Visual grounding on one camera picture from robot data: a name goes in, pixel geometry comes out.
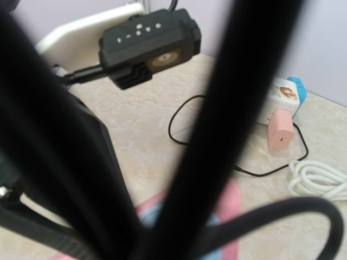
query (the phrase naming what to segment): marble countertop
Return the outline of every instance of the marble countertop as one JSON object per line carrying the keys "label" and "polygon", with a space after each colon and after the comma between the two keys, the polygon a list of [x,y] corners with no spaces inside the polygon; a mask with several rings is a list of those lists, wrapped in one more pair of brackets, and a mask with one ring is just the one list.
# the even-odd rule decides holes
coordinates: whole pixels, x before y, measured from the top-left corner
{"label": "marble countertop", "polygon": [[[198,55],[190,62],[156,74],[150,82],[127,91],[108,79],[74,86],[71,92],[106,124],[135,205],[166,189],[184,147],[168,137],[168,123],[189,97],[202,94],[214,59]],[[200,100],[189,103],[177,116],[172,132],[186,140]],[[347,108],[309,94],[296,118],[310,149],[309,159],[347,173]],[[304,154],[295,135],[290,148],[275,151],[267,146],[267,128],[257,125],[239,163],[245,170],[264,173]],[[290,172],[255,178],[236,173],[242,210],[288,198]],[[347,202],[336,202],[347,223]],[[263,227],[240,239],[240,260],[315,259],[327,239],[329,222],[317,214],[300,214]],[[1,259],[49,259],[56,252],[0,229]],[[347,258],[347,241],[336,259]]]}

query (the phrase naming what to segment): beige marble table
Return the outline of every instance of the beige marble table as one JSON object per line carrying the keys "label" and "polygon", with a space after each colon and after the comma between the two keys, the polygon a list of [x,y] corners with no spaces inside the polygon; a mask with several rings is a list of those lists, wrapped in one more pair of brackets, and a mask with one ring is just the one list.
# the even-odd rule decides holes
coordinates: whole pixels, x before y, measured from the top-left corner
{"label": "beige marble table", "polygon": [[[170,141],[168,122],[182,102],[203,93],[214,60],[199,55],[190,62],[156,74],[152,81],[121,91],[108,79],[74,86],[72,93],[106,124],[126,185],[135,205],[167,188],[184,147]],[[185,140],[200,101],[192,101],[172,126]],[[296,123],[310,149],[309,158],[347,173],[347,108],[309,94]],[[257,125],[239,163],[256,173],[267,172],[300,157],[303,145],[296,136],[290,148],[267,147],[266,127]],[[264,178],[236,173],[244,212],[289,197],[288,169]],[[337,202],[347,220],[347,202]],[[266,226],[240,239],[240,260],[315,259],[329,229],[317,214],[300,214]],[[55,251],[11,232],[0,230],[0,260],[49,259]],[[336,259],[347,259],[347,241]]]}

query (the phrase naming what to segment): pink mat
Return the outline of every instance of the pink mat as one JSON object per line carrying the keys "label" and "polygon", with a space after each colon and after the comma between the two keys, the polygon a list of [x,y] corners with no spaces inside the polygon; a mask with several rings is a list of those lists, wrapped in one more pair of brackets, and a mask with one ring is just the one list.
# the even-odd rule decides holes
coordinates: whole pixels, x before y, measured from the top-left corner
{"label": "pink mat", "polygon": [[[140,215],[150,209],[166,196],[166,191],[159,193],[151,199],[145,201],[136,208],[137,214]],[[241,214],[241,195],[238,186],[234,181],[230,180],[225,187],[222,196],[214,210],[214,214],[218,217],[220,223],[227,222]],[[239,244],[232,242],[225,245],[222,249],[223,260],[237,260],[239,257]],[[74,260],[71,257],[58,255],[52,260]]]}

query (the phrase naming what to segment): coiled white cable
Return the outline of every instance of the coiled white cable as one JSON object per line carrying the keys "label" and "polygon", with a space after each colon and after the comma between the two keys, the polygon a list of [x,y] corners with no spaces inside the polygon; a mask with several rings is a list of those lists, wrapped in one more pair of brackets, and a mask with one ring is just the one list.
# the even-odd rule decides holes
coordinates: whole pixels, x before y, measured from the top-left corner
{"label": "coiled white cable", "polygon": [[309,195],[328,200],[347,200],[347,174],[317,161],[292,161],[289,169],[293,196]]}

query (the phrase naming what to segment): light blue surface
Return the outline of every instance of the light blue surface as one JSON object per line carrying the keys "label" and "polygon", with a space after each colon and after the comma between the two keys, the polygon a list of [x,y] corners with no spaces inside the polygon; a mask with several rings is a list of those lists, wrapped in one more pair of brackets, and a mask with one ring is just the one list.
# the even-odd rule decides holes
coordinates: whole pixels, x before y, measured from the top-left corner
{"label": "light blue surface", "polygon": [[[157,221],[157,218],[159,216],[159,213],[162,209],[162,204],[157,204],[153,206],[152,208],[148,209],[144,213],[140,215],[140,221],[147,226],[148,228],[151,228],[154,226],[155,222]],[[219,219],[215,214],[211,214],[210,218],[208,219],[206,226],[214,226],[219,224]],[[200,257],[199,260],[221,260],[222,259],[222,249],[217,249],[203,257]]]}
{"label": "light blue surface", "polygon": [[289,77],[289,78],[287,78],[287,80],[293,81],[297,85],[297,90],[298,90],[298,94],[299,94],[299,101],[300,101],[300,105],[298,107],[298,110],[299,110],[307,98],[306,88],[305,88],[302,80],[298,77]]}

